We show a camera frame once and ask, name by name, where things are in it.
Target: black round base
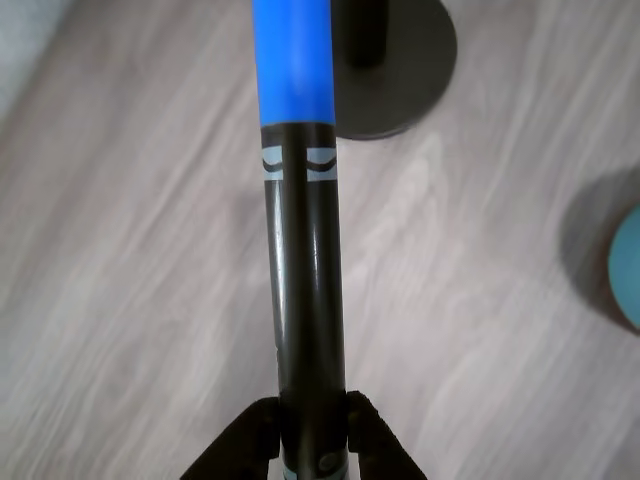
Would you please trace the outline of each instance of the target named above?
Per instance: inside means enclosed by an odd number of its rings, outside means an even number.
[[[388,14],[384,61],[372,68],[354,68],[341,47],[344,19],[339,9],[333,11],[339,137],[371,140],[407,129],[436,104],[451,80],[456,33],[440,1],[391,0]]]

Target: wooden floor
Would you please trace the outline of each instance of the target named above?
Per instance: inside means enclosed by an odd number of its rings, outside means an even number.
[[[349,387],[432,480],[638,479],[640,2],[446,4],[445,98],[339,144]],[[0,478],[178,477],[277,390],[269,288],[250,2],[79,0],[0,139]]]

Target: black pole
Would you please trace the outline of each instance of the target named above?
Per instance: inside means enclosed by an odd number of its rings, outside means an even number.
[[[324,123],[264,126],[262,146],[285,478],[344,478],[335,130]]]
[[[372,68],[384,62],[387,52],[389,0],[343,0],[334,3],[344,18],[343,49],[354,68]]]
[[[457,55],[439,0],[332,0],[338,136],[367,140],[417,123],[442,97]]]

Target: laminate floor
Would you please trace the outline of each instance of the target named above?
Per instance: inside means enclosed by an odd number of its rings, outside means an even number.
[[[432,480],[640,478],[640,2],[445,3],[443,100],[339,144],[349,388]],[[79,0],[0,138],[0,477],[177,478],[276,393],[269,288],[250,2]]]

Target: black metal tube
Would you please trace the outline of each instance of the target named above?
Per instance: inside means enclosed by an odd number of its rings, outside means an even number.
[[[389,0],[333,0],[334,41],[341,41],[347,64],[372,68],[387,52]]]
[[[285,478],[344,478],[347,414],[332,125],[262,128]]]

